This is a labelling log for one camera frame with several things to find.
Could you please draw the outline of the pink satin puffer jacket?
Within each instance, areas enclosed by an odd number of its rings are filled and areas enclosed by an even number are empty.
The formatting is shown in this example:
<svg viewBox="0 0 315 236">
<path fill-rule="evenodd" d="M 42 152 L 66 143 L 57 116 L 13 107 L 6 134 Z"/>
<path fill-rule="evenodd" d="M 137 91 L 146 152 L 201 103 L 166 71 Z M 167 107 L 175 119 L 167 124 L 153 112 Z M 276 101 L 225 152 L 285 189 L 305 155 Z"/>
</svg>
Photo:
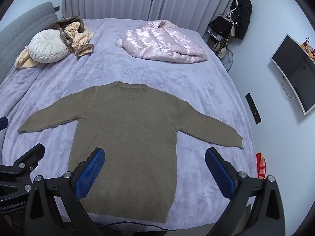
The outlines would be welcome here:
<svg viewBox="0 0 315 236">
<path fill-rule="evenodd" d="M 207 53 L 168 20 L 149 21 L 126 31 L 116 41 L 132 57 L 171 63 L 197 63 L 207 60 Z"/>
</svg>

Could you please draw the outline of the curved computer monitor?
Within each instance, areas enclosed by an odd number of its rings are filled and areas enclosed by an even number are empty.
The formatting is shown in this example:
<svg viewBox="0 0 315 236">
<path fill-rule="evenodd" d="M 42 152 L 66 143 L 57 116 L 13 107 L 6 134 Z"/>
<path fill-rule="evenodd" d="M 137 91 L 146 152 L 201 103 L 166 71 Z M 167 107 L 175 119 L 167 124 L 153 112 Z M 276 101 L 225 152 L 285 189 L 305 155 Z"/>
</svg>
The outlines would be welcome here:
<svg viewBox="0 0 315 236">
<path fill-rule="evenodd" d="M 289 34 L 270 59 L 293 90 L 303 114 L 308 114 L 314 108 L 314 60 Z"/>
</svg>

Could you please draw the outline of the orange flower decoration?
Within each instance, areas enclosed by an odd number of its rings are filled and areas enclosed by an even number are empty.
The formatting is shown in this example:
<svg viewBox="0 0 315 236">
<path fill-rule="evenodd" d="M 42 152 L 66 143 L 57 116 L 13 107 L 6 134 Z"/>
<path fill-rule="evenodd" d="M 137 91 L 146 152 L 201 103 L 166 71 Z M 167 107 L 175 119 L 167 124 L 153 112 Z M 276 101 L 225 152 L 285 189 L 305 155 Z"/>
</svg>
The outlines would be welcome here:
<svg viewBox="0 0 315 236">
<path fill-rule="evenodd" d="M 310 45 L 309 38 L 307 37 L 305 41 L 301 44 L 302 49 L 309 55 L 312 60 L 315 60 L 314 48 Z"/>
</svg>

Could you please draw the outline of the red stool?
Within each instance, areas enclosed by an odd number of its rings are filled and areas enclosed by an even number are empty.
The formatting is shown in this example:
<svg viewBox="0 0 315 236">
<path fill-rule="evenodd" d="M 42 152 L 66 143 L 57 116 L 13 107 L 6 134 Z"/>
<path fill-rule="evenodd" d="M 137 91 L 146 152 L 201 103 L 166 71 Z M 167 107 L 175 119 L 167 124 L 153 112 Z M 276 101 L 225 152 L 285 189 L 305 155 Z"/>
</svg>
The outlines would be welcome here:
<svg viewBox="0 0 315 236">
<path fill-rule="evenodd" d="M 256 153 L 257 178 L 265 179 L 266 177 L 266 160 L 261 152 Z"/>
</svg>

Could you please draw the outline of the peach and brown knot pillow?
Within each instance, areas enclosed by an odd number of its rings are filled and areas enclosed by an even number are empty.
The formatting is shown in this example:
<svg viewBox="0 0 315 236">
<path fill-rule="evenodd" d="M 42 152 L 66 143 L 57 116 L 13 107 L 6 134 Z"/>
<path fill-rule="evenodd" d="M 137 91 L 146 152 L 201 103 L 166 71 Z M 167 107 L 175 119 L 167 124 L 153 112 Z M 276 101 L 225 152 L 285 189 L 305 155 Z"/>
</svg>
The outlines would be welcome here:
<svg viewBox="0 0 315 236">
<path fill-rule="evenodd" d="M 90 55 L 94 52 L 94 45 L 90 43 L 90 40 L 94 36 L 92 32 L 83 22 L 83 19 L 79 16 L 70 17 L 56 21 L 46 29 L 61 30 L 63 35 L 70 43 L 69 54 L 75 54 L 77 58 L 81 58 L 85 55 Z M 32 68 L 42 63 L 34 61 L 28 54 L 28 45 L 21 51 L 15 60 L 14 66 L 16 69 Z"/>
</svg>

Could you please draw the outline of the round white pleated cushion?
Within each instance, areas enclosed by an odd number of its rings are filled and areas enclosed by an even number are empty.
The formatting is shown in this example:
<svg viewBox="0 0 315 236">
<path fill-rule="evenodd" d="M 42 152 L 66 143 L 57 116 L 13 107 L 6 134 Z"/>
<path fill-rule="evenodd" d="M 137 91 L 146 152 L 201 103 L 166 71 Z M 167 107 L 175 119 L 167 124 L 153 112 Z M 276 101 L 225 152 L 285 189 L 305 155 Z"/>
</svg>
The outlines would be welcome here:
<svg viewBox="0 0 315 236">
<path fill-rule="evenodd" d="M 47 29 L 34 35 L 28 45 L 28 54 L 36 62 L 55 63 L 68 56 L 69 46 L 61 30 Z"/>
</svg>

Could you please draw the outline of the olive brown knit sweater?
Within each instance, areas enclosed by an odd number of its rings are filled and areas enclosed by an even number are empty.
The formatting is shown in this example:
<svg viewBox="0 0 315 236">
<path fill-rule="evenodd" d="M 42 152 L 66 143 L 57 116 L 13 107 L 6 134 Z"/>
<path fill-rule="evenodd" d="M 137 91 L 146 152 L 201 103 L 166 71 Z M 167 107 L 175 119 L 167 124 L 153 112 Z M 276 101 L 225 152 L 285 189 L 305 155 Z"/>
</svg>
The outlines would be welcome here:
<svg viewBox="0 0 315 236">
<path fill-rule="evenodd" d="M 88 213 L 165 223 L 177 185 L 177 134 L 242 147 L 242 137 L 188 102 L 146 85 L 114 82 L 89 87 L 36 111 L 20 132 L 77 121 L 68 167 L 90 152 L 106 161 L 89 193 L 76 190 Z"/>
</svg>

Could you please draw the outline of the black bag on rack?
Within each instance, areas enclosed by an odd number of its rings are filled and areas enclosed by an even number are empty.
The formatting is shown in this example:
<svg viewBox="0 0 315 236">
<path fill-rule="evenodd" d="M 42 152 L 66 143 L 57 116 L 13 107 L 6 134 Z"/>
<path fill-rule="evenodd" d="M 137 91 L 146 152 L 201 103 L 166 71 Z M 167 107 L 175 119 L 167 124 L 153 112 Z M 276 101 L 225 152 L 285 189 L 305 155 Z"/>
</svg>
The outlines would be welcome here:
<svg viewBox="0 0 315 236">
<path fill-rule="evenodd" d="M 227 45 L 229 40 L 233 24 L 222 16 L 217 16 L 208 24 L 207 34 L 209 34 L 209 40 L 207 44 L 209 46 L 220 43 L 221 47 Z"/>
</svg>

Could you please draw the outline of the lavender plush bed blanket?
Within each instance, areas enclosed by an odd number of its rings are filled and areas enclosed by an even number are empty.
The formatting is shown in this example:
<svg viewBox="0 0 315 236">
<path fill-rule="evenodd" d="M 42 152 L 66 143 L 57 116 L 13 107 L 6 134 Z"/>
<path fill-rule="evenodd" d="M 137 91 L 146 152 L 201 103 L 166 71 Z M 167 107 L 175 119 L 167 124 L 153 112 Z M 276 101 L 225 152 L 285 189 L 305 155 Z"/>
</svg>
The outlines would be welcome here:
<svg viewBox="0 0 315 236">
<path fill-rule="evenodd" d="M 205 163 L 205 151 L 215 147 L 236 170 L 256 177 L 255 146 L 244 104 L 219 58 L 199 33 L 180 28 L 190 40 L 207 52 L 208 60 L 193 64 L 166 63 L 137 59 L 116 45 L 129 29 L 146 22 L 125 19 L 85 19 L 94 33 L 94 53 L 77 60 L 71 54 L 55 64 L 31 69 L 11 68 L 1 83 L 1 117 L 9 124 L 1 131 L 1 165 L 13 165 L 31 147 L 45 146 L 44 158 L 31 176 L 60 177 L 67 170 L 77 122 L 36 133 L 19 134 L 18 128 L 35 111 L 55 101 L 96 85 L 115 81 L 146 84 L 187 101 L 197 111 L 233 127 L 242 137 L 244 150 L 208 144 L 178 133 L 179 168 L 175 201 L 166 224 L 91 213 L 97 223 L 130 220 L 164 229 L 190 229 L 215 223 L 229 200 L 224 198 Z"/>
</svg>

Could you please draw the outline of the grey quilted headboard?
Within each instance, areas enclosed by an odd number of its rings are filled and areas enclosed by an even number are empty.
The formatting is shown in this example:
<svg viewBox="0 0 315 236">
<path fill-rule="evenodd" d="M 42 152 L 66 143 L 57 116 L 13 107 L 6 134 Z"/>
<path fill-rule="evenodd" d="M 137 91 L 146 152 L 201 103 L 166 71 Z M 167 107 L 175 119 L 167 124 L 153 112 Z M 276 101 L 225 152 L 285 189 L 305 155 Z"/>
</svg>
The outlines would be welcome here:
<svg viewBox="0 0 315 236">
<path fill-rule="evenodd" d="M 57 19 L 52 3 L 45 2 L 25 12 L 1 30 L 1 81 L 32 37 Z"/>
</svg>

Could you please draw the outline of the white standing fan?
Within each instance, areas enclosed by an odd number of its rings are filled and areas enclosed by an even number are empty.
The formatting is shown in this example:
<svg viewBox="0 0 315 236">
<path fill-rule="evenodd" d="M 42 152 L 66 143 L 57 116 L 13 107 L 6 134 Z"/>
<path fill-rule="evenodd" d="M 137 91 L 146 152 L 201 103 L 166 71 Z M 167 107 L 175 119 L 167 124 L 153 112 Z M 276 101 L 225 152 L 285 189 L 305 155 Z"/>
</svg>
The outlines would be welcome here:
<svg viewBox="0 0 315 236">
<path fill-rule="evenodd" d="M 233 52 L 230 49 L 226 48 L 225 55 L 220 60 L 225 70 L 229 72 L 233 65 L 234 60 Z"/>
</svg>

